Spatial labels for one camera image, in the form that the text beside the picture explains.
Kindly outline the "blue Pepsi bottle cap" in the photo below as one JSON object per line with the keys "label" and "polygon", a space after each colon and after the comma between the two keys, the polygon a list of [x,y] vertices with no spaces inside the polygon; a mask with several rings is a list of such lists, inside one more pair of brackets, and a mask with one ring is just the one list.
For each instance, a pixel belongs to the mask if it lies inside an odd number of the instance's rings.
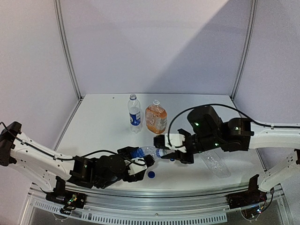
{"label": "blue Pepsi bottle cap", "polygon": [[149,171],[149,172],[147,173],[147,175],[148,175],[148,177],[149,177],[150,179],[155,178],[155,172],[154,172],[154,171]]}

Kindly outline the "blue label crushed water bottle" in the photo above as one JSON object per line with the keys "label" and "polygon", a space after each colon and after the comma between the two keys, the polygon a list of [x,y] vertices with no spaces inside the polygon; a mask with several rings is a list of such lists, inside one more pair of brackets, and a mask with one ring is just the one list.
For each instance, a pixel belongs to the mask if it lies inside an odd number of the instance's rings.
{"label": "blue label crushed water bottle", "polygon": [[168,154],[167,150],[157,149],[155,147],[150,147],[150,146],[144,146],[144,147],[140,147],[136,150],[133,150],[130,153],[130,156],[132,158],[142,158],[146,155],[151,155],[154,159],[159,159],[167,154]]}

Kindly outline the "orange label crushed bottle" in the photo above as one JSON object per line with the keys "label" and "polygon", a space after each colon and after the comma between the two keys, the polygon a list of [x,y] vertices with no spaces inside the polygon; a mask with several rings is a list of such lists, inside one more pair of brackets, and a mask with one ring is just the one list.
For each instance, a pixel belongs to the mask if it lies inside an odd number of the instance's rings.
{"label": "orange label crushed bottle", "polygon": [[167,126],[167,112],[160,101],[154,100],[145,110],[147,129],[155,134],[162,134]]}

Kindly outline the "Pepsi bottle blue label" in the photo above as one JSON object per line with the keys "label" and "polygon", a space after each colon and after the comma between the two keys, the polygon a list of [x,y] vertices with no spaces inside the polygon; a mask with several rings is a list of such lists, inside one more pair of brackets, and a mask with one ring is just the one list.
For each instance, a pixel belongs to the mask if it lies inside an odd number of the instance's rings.
{"label": "Pepsi bottle blue label", "polygon": [[130,129],[135,134],[139,133],[142,129],[141,121],[141,105],[137,99],[136,94],[131,94],[129,96],[129,101],[127,103],[127,108],[130,118]]}

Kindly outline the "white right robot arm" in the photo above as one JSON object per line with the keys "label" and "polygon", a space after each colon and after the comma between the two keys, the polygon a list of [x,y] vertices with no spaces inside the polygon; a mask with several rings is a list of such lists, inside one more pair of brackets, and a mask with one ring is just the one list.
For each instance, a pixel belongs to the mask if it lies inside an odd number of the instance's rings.
{"label": "white right robot arm", "polygon": [[246,114],[223,122],[214,109],[215,104],[188,108],[187,120],[194,133],[179,129],[153,139],[157,148],[171,150],[168,158],[184,164],[194,162],[194,154],[221,148],[224,152],[248,151],[261,148],[292,149],[281,163],[255,175],[255,186],[243,193],[242,200],[253,204],[261,192],[268,192],[278,183],[300,172],[300,127],[297,125],[267,124],[255,121]]}

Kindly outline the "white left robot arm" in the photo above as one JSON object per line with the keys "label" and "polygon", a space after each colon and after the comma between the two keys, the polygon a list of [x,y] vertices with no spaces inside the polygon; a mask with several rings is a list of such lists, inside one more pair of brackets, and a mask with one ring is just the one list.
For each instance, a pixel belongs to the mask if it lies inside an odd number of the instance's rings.
{"label": "white left robot arm", "polygon": [[130,147],[117,152],[97,150],[84,156],[58,153],[30,139],[21,131],[21,124],[13,122],[0,133],[0,164],[10,166],[59,203],[66,203],[70,194],[58,180],[84,188],[105,189],[118,182],[137,182],[144,178],[146,170],[155,163],[146,155],[133,158]]}

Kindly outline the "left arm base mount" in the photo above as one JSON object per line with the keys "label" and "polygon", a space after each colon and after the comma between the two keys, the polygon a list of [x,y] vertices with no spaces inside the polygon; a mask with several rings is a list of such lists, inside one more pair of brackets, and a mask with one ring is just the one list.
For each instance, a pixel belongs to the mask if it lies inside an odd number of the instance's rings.
{"label": "left arm base mount", "polygon": [[62,205],[60,213],[71,215],[76,209],[83,209],[86,203],[87,195],[84,193],[72,192],[65,189],[66,182],[56,176],[56,185],[52,192],[47,192],[45,199]]}

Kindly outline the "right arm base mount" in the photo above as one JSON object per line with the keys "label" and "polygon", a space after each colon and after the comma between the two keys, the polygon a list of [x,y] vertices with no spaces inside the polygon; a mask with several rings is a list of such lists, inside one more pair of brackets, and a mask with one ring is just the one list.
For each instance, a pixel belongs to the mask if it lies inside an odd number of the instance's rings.
{"label": "right arm base mount", "polygon": [[267,192],[260,191],[258,185],[259,174],[249,179],[246,191],[231,193],[226,196],[229,208],[240,208],[241,215],[245,220],[256,220],[271,205],[274,197],[274,188],[270,190],[271,199],[267,202]]}

